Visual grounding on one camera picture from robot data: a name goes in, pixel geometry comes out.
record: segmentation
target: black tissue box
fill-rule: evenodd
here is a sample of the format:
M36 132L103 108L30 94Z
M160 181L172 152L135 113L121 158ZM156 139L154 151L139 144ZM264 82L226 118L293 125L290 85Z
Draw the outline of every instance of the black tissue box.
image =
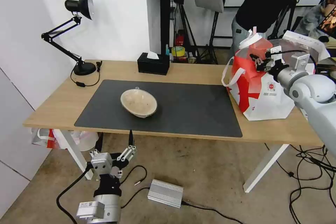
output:
M167 75L169 69L170 59L169 56L159 56L159 59L148 59L148 53L143 52L138 58L139 72Z

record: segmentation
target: bowl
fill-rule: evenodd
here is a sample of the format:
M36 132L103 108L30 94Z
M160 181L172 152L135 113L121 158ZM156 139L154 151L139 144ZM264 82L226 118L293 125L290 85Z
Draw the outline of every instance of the bowl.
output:
M126 90L120 102L128 112L140 118L151 116L158 107L154 96L139 88Z

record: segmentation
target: black desk lamp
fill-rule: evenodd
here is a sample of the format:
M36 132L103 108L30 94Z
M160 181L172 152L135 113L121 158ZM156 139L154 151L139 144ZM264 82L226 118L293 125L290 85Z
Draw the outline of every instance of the black desk lamp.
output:
M55 29L52 29L46 33L42 33L41 37L44 41L48 42L49 44L56 47L58 50L62 51L66 55L68 55L70 58L75 60L77 62L76 66L73 69L73 72L76 75L89 75L96 70L96 66L93 63L90 62L84 62L82 60L82 57L78 57L75 54L71 53L70 51L64 49L62 46L57 44L53 41L54 38L58 37L59 35L69 31L70 29L80 25L82 17L78 15L78 13L82 13L82 15L88 19L93 18L93 2L92 0L66 0L65 1L65 8L68 11L71 11L71 13L74 15L73 18L71 18L69 21L66 21L65 23L61 24L60 26L57 26ZM65 30L58 30L62 26L74 21L76 24L73 26L65 29Z

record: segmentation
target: lamp base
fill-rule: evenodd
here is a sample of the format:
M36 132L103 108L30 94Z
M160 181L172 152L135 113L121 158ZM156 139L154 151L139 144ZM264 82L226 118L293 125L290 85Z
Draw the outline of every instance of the lamp base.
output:
M76 75L89 75L96 71L95 64L91 62L78 63L73 69Z

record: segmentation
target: tape roll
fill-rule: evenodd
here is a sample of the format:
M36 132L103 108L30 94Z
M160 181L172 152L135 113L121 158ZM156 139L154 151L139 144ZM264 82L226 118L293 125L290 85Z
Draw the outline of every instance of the tape roll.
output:
M180 46L177 46L177 47L173 47L171 49L171 53L174 57L183 57L185 55L185 51L186 49L184 47L180 47Z

